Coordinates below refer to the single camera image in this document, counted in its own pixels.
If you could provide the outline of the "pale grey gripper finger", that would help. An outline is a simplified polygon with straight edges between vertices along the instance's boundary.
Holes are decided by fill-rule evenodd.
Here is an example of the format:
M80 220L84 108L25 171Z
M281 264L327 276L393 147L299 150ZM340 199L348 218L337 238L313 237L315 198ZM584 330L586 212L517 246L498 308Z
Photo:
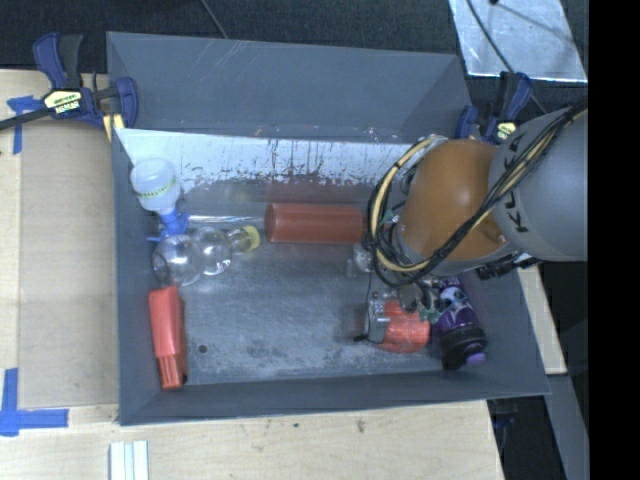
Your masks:
M366 336L370 342L383 342L391 318L386 314L386 300L373 293L368 300Z

